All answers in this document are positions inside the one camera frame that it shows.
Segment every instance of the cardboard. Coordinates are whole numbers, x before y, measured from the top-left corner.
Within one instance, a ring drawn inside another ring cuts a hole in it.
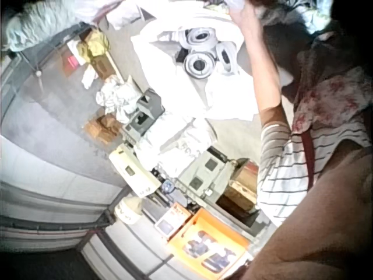
[[[93,57],[91,64],[102,80],[106,80],[111,75],[115,75],[115,69],[111,65],[110,60],[108,59],[106,54]]]

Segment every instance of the striped shirt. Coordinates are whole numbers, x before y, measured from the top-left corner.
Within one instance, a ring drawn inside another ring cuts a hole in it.
[[[311,137],[315,149],[314,182],[342,140],[352,140],[362,147],[371,144],[364,124],[358,119],[337,128],[313,127]],[[280,226],[307,194],[304,148],[301,137],[292,135],[289,127],[281,122],[265,127],[261,138],[258,206]]]

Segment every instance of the tape roll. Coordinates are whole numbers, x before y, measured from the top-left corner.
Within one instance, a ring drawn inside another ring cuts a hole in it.
[[[192,52],[184,61],[184,69],[195,79],[206,79],[215,69],[215,60],[208,52]]]
[[[187,50],[190,50],[192,46],[188,43],[188,34],[189,30],[181,30],[178,31],[178,42],[181,44],[183,48],[186,48]]]
[[[189,53],[198,53],[198,51],[190,50]],[[216,48],[212,48],[211,50],[203,51],[203,53],[209,53],[214,58],[215,61],[217,60]]]
[[[238,72],[237,48],[233,42],[218,43],[216,45],[216,55],[228,73],[235,74]]]
[[[217,38],[214,28],[193,28],[187,35],[187,43],[194,51],[208,51],[215,48]]]

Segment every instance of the bag strap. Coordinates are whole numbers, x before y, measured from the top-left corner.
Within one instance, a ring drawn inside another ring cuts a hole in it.
[[[305,163],[307,165],[308,173],[308,187],[307,192],[314,185],[314,173],[315,173],[315,149],[314,142],[311,137],[310,129],[306,130],[301,134],[302,143],[304,147]]]

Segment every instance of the hand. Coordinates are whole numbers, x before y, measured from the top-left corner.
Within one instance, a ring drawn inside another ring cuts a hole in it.
[[[247,45],[263,40],[263,26],[255,13],[255,7],[248,0],[242,10],[230,9],[229,15],[241,29]]]

